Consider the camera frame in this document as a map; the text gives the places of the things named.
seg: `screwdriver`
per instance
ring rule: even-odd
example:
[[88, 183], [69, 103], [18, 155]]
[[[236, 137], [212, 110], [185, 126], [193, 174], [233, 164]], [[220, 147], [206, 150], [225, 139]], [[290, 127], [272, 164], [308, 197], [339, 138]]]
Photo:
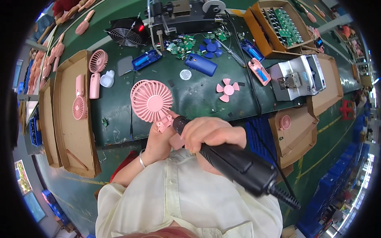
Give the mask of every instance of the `screwdriver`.
[[232, 56], [233, 58], [238, 62], [238, 64], [241, 66], [241, 67], [244, 67], [246, 68], [246, 64], [245, 62], [236, 54], [234, 53], [231, 49], [229, 49], [226, 45], [224, 45], [221, 41], [217, 40]]

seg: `green workbench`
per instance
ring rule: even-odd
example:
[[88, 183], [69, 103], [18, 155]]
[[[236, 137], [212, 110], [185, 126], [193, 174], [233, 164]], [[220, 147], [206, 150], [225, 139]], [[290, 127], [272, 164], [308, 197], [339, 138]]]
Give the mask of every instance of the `green workbench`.
[[[247, 9], [247, 7], [252, 5], [255, 1], [234, 2], [232, 0], [225, 0], [224, 2], [228, 8]], [[89, 29], [81, 36], [76, 35], [74, 32], [90, 9], [83, 11], [83, 15], [80, 16], [77, 21], [71, 20], [70, 22], [66, 22], [65, 24], [74, 23], [65, 32], [63, 40], [65, 50], [60, 58], [60, 63], [76, 52], [86, 49], [108, 36], [103, 30], [110, 27], [110, 20], [136, 16], [138, 13], [143, 15], [142, 13], [145, 6], [146, 1], [136, 0], [130, 1], [128, 4], [117, 1], [112, 5], [107, 4], [107, 1], [100, 2], [99, 5], [94, 7], [96, 12], [90, 21]], [[317, 23], [309, 22], [305, 14], [302, 14], [301, 17], [308, 25], [314, 27], [324, 24], [324, 21], [317, 16]], [[234, 20], [232, 21], [237, 31], [245, 32], [245, 38], [251, 41], [253, 38], [244, 19], [236, 16], [233, 18]], [[65, 24], [57, 28], [55, 39], [64, 32], [67, 27]], [[233, 32], [231, 26], [228, 25], [227, 27], [230, 32]], [[199, 45], [203, 44], [203, 37], [196, 35], [195, 39], [197, 43], [194, 50], [197, 51]], [[335, 43], [335, 40], [330, 35], [327, 35], [325, 40], [330, 41], [335, 47], [341, 47], [339, 43]], [[231, 43], [233, 51], [240, 55], [234, 37], [229, 38], [224, 41], [224, 43], [226, 45]], [[188, 118], [214, 116], [231, 121], [259, 114], [253, 93], [250, 89], [250, 80], [247, 70], [240, 67], [229, 53], [224, 53], [221, 57], [211, 60], [218, 64], [213, 77], [209, 77], [196, 70], [191, 70], [192, 78], [188, 81], [182, 80], [179, 73], [188, 67], [184, 64], [184, 61], [175, 58], [175, 55], [171, 55], [167, 51], [163, 53], [163, 56], [157, 62], [141, 69], [138, 73], [132, 72], [122, 77], [117, 76], [117, 62], [120, 59], [130, 55], [135, 58], [143, 53], [142, 50], [150, 50], [150, 47], [151, 45], [137, 48], [119, 46], [114, 41], [110, 41], [100, 47], [105, 50], [109, 56], [107, 66], [104, 71], [101, 72], [101, 75], [107, 70], [114, 70], [115, 82], [112, 88], [101, 87], [100, 98], [91, 100], [91, 120], [96, 145], [98, 147], [142, 139], [148, 136], [150, 124], [139, 119], [134, 113], [131, 117], [130, 91], [134, 83], [143, 79], [157, 80], [167, 85], [173, 95], [172, 110]], [[348, 55], [345, 49], [340, 49], [340, 51], [342, 51], [342, 54], [346, 53]], [[341, 55], [327, 46], [326, 52], [335, 57], [338, 65], [341, 66], [340, 76], [343, 78], [343, 82], [348, 78], [353, 79], [351, 65], [346, 62]], [[248, 62], [249, 57], [246, 53], [245, 57], [245, 61]], [[264, 60], [262, 64], [264, 67], [269, 67], [278, 62], [280, 62], [280, 60]], [[223, 85], [222, 79], [224, 78], [230, 78], [232, 83], [241, 82], [245, 84], [245, 86], [240, 86], [239, 92], [234, 93], [230, 97], [228, 103], [219, 99], [221, 93], [216, 93], [216, 85], [218, 83]], [[254, 75], [253, 78], [253, 86], [261, 102], [262, 113], [294, 107], [305, 103], [304, 97], [300, 97], [291, 102], [277, 102], [271, 84], [262, 86]], [[173, 81], [173, 87], [170, 87], [168, 83], [169, 80]], [[356, 84], [351, 85], [354, 89], [359, 87], [359, 85]], [[107, 127], [102, 125], [102, 118], [106, 118], [109, 124]]]

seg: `blue fan blade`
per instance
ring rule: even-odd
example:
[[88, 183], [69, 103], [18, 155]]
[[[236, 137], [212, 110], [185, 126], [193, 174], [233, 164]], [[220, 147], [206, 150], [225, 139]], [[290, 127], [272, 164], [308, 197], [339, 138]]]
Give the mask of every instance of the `blue fan blade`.
[[213, 52], [208, 52], [204, 55], [206, 58], [212, 59], [213, 58]]
[[217, 49], [215, 51], [215, 54], [216, 54], [217, 57], [220, 57], [222, 55], [222, 53], [223, 53], [223, 51], [221, 49]]
[[215, 46], [216, 46], [217, 48], [222, 47], [222, 45], [221, 45], [218, 41], [215, 41]]
[[205, 39], [204, 42], [205, 42], [206, 44], [211, 44], [211, 43], [212, 43], [212, 40], [211, 40], [211, 39]]
[[203, 45], [200, 45], [200, 51], [204, 51], [204, 50], [206, 50], [207, 48], [205, 47], [205, 46], [203, 46]]

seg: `hand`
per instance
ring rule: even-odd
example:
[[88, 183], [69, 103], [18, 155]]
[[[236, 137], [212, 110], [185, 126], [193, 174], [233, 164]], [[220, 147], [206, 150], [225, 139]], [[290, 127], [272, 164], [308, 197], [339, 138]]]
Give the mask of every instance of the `hand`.
[[190, 121], [182, 131], [185, 148], [196, 153], [200, 167], [212, 174], [222, 175], [200, 153], [201, 143], [210, 146], [223, 143], [246, 146], [246, 132], [240, 126], [232, 127], [228, 122], [217, 117], [200, 117]]
[[159, 160], [168, 158], [171, 152], [169, 139], [176, 134], [172, 126], [168, 127], [164, 133], [158, 131], [156, 123], [153, 123], [148, 135], [146, 150], [142, 153], [142, 161], [144, 164], [150, 165]]

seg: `power cord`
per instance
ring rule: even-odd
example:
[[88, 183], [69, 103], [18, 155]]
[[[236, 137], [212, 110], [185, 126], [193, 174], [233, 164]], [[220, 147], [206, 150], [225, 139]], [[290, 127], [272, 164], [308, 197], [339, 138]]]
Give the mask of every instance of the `power cord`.
[[285, 174], [283, 173], [282, 169], [280, 168], [278, 162], [277, 162], [277, 159], [275, 158], [275, 156], [272, 154], [271, 150], [267, 147], [266, 143], [262, 140], [262, 138], [259, 136], [259, 132], [257, 130], [257, 128], [254, 126], [254, 123], [252, 121], [248, 121], [250, 123], [250, 125], [252, 126], [252, 128], [254, 129], [259, 141], [262, 143], [262, 145], [266, 148], [266, 150], [268, 151], [268, 153], [271, 155], [271, 158], [272, 160], [274, 161], [275, 163], [275, 166], [277, 167], [279, 173], [280, 173], [280, 176], [282, 177], [283, 181], [285, 182], [286, 184], [286, 187], [288, 189], [288, 191], [290, 192], [290, 195], [293, 197], [293, 198], [296, 198], [295, 194], [294, 194], [294, 191], [292, 190], [291, 186], [290, 186], [290, 183], [288, 182]]
[[[240, 46], [240, 41], [238, 39], [238, 36], [237, 36], [237, 30], [235, 29], [235, 26], [233, 24], [233, 22], [230, 20], [230, 15], [229, 13], [225, 10], [225, 13], [228, 17], [226, 16], [223, 16], [223, 15], [220, 15], [220, 17], [228, 20], [230, 22], [230, 24], [232, 25], [233, 27], [233, 30], [234, 30], [234, 36], [235, 36], [235, 40], [237, 41], [237, 45], [241, 51], [241, 55], [242, 55], [242, 59], [244, 62], [246, 62], [246, 59], [245, 59], [245, 54], [243, 53], [243, 50], [242, 50], [242, 47]], [[251, 70], [249, 69], [248, 66], [246, 66], [246, 69], [247, 69], [247, 72], [249, 74], [249, 79], [250, 79], [250, 89], [254, 95], [254, 98], [255, 98], [255, 101], [257, 103], [257, 106], [258, 106], [258, 110], [259, 110], [259, 113], [258, 113], [258, 116], [261, 116], [262, 115], [262, 106], [261, 106], [261, 102], [259, 101], [259, 98], [258, 98], [258, 95], [257, 95], [257, 92], [255, 91], [255, 88], [254, 88], [254, 80], [253, 80], [253, 75], [252, 75], [252, 72]]]

